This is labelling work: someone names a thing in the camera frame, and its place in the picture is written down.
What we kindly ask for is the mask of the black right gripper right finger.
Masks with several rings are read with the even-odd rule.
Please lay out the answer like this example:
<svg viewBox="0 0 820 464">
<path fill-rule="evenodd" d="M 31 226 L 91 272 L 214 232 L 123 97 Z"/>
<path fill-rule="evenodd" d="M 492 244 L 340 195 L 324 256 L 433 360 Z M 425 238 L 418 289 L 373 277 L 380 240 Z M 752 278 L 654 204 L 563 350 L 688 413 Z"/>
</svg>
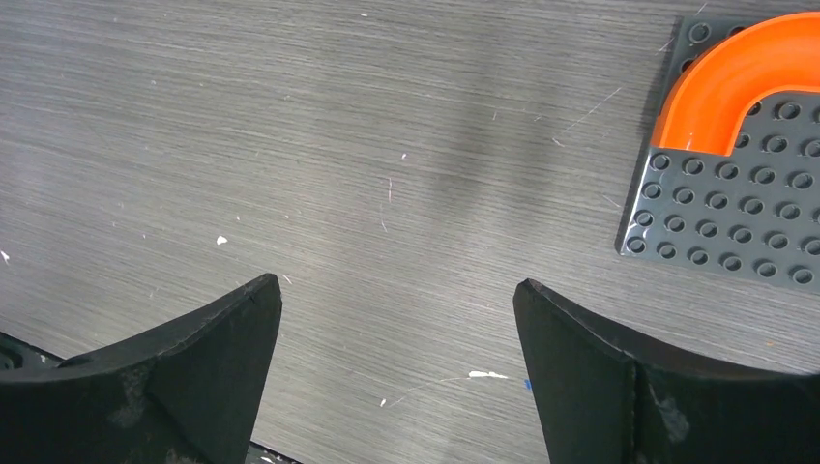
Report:
<svg viewBox="0 0 820 464">
<path fill-rule="evenodd" d="M 513 309 L 553 463 L 815 463 L 819 377 L 692 353 L 519 283 Z"/>
</svg>

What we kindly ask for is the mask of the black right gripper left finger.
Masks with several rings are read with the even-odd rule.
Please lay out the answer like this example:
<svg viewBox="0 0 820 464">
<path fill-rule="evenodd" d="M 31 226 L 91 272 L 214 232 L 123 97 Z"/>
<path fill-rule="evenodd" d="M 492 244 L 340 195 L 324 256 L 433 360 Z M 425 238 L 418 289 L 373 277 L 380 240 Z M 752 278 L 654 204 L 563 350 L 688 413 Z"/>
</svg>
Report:
<svg viewBox="0 0 820 464">
<path fill-rule="evenodd" d="M 1 370 L 5 463 L 242 463 L 277 342 L 264 274 L 50 368 Z"/>
</svg>

